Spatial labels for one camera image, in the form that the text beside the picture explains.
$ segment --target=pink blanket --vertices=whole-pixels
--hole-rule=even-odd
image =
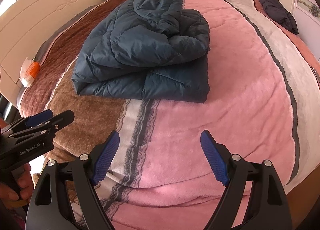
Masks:
[[[121,146],[97,189],[117,230],[204,228],[224,187],[201,150],[203,130],[247,161],[271,160],[287,192],[303,180],[304,150],[319,136],[320,121],[306,107],[308,92],[319,109],[312,71],[253,0],[184,0],[184,7],[198,10],[210,26],[211,90],[204,104],[127,103]],[[234,225],[243,219],[250,187]]]

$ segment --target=white headboard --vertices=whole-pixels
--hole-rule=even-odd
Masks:
[[[0,89],[16,106],[20,68],[63,24],[103,0],[19,0],[0,16]]]
[[[280,0],[293,12],[295,0]],[[76,14],[102,0],[19,0],[0,16],[0,88],[16,106],[20,68],[39,47]]]

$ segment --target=folded blue jacket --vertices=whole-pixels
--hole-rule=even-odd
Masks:
[[[209,26],[182,0],[127,0],[85,40],[72,81],[79,95],[205,102]]]

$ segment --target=silver bolt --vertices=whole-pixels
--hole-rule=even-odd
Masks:
[[[82,161],[86,161],[88,158],[89,158],[89,155],[88,155],[88,154],[82,154],[82,155],[80,156],[80,159],[81,159]]]
[[[55,160],[49,160],[48,161],[48,166],[53,166],[56,163]]]
[[[234,161],[239,161],[239,160],[241,160],[241,157],[240,157],[238,154],[233,154],[233,155],[232,155],[232,159],[233,159]]]
[[[268,166],[268,167],[271,167],[271,165],[272,165],[272,163],[271,163],[270,160],[265,160],[265,161],[264,161],[264,164],[265,164],[266,166]]]

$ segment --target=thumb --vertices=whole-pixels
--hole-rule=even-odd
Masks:
[[[18,200],[18,194],[7,185],[0,182],[0,198],[2,200]]]

